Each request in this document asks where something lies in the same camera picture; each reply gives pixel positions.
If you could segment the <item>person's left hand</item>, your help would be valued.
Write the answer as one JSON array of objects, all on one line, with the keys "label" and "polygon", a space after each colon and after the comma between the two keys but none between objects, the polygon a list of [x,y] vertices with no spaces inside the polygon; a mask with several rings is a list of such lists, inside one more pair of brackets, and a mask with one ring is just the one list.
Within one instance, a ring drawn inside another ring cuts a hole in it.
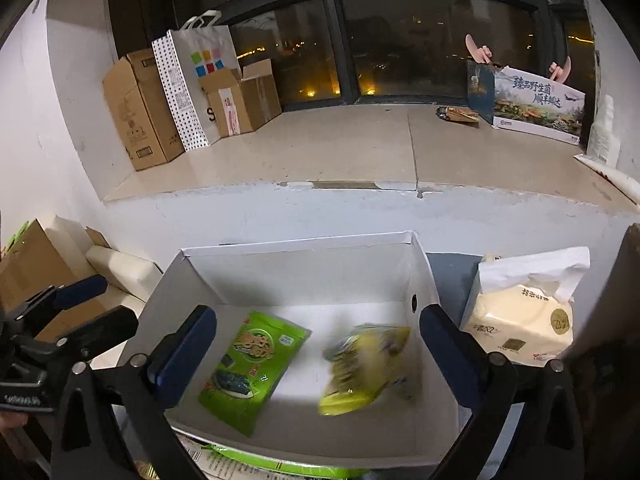
[{"label": "person's left hand", "polygon": [[15,428],[24,427],[28,423],[28,416],[22,413],[1,412],[0,431],[6,432]]}]

